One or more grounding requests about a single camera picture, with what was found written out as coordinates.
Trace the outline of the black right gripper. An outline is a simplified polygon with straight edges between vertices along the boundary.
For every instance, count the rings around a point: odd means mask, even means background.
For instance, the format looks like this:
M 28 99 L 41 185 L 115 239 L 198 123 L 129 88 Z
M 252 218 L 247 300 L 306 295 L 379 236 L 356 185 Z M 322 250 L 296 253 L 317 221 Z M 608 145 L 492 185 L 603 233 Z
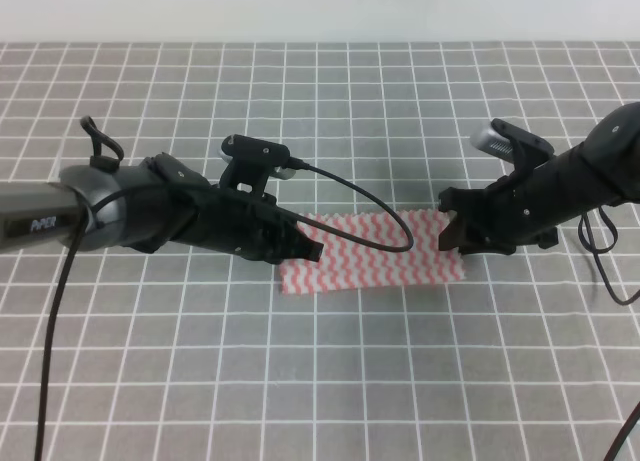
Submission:
M 549 249 L 558 244 L 558 229 L 534 219 L 517 194 L 524 179 L 503 176 L 483 189 L 449 187 L 438 194 L 438 210 L 450 213 L 448 226 L 439 234 L 438 249 L 460 254 L 511 255 L 520 246 Z

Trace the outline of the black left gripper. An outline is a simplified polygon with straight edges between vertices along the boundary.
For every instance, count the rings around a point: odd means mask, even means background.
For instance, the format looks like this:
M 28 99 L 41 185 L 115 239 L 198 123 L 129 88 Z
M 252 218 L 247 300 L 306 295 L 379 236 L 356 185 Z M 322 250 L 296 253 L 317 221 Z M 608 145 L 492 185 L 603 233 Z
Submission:
M 247 193 L 233 197 L 220 194 L 217 188 L 191 191 L 189 196 L 193 213 L 171 236 L 172 242 L 270 264 L 321 258 L 324 244 L 273 212 L 277 200 L 271 194 L 261 195 L 255 204 Z

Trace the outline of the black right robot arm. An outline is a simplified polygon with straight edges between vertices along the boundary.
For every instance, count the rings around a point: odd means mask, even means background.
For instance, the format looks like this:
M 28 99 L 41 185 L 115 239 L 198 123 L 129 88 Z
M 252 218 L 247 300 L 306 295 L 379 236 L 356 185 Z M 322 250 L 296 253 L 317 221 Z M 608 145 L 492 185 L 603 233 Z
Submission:
M 639 200 L 638 103 L 616 108 L 583 142 L 560 154 L 542 137 L 498 118 L 470 143 L 513 170 L 482 189 L 440 193 L 440 211 L 453 215 L 439 236 L 442 251 L 510 255 L 520 246 L 548 249 L 558 243 L 558 225 L 605 205 Z

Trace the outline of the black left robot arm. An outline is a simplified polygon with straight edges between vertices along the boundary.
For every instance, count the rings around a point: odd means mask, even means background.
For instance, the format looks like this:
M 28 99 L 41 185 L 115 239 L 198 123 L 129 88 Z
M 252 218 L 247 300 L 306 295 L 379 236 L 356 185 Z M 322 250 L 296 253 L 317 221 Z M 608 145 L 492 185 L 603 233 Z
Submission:
M 318 261 L 323 246 L 297 227 L 265 187 L 290 177 L 289 149 L 240 134 L 221 144 L 227 166 L 219 183 L 167 153 L 125 166 L 124 151 L 93 119 L 81 119 L 93 153 L 85 165 L 61 170 L 50 183 L 1 185 L 4 252 L 57 240 L 95 251 L 128 247 L 152 254 L 172 242 L 238 255 L 249 261 Z

